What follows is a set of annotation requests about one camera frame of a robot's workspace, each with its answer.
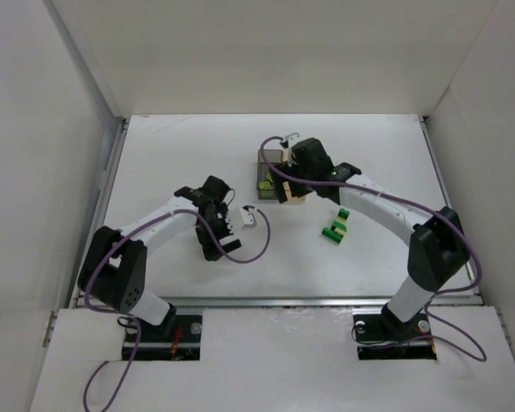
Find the green lego stack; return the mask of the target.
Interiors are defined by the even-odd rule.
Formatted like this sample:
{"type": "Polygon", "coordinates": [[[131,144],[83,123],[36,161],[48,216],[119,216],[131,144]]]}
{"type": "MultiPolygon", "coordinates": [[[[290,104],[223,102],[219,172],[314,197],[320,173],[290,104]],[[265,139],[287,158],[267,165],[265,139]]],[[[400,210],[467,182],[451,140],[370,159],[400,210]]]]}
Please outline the green lego stack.
{"type": "Polygon", "coordinates": [[[321,235],[340,245],[347,235],[348,232],[348,218],[350,217],[350,211],[347,209],[339,209],[336,217],[332,221],[329,227],[324,227],[321,231],[321,235]]]}

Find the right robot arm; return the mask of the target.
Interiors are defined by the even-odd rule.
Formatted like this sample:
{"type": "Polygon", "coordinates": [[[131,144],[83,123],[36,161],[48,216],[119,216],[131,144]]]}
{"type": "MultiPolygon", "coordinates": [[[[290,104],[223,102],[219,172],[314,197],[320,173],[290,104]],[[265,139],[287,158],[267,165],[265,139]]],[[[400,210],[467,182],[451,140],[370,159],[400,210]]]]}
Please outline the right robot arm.
{"type": "Polygon", "coordinates": [[[376,327],[385,341],[402,339],[421,309],[470,259],[458,214],[391,195],[358,167],[334,164],[317,138],[294,139],[279,138],[287,159],[270,169],[280,203],[314,192],[375,221],[409,248],[408,275],[383,306],[376,327]]]}

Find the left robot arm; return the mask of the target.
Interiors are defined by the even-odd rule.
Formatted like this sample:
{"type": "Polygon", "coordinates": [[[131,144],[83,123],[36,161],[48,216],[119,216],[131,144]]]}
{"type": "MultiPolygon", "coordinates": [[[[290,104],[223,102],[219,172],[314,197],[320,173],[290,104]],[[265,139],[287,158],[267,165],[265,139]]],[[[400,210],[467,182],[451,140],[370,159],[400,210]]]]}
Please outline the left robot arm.
{"type": "Polygon", "coordinates": [[[187,229],[194,229],[207,261],[241,247],[228,217],[227,195],[233,190],[208,176],[197,189],[184,186],[142,219],[122,228],[103,226],[91,240],[78,277],[78,287],[108,308],[127,315],[129,327],[158,339],[175,328],[176,308],[145,286],[150,254],[187,229]]]}

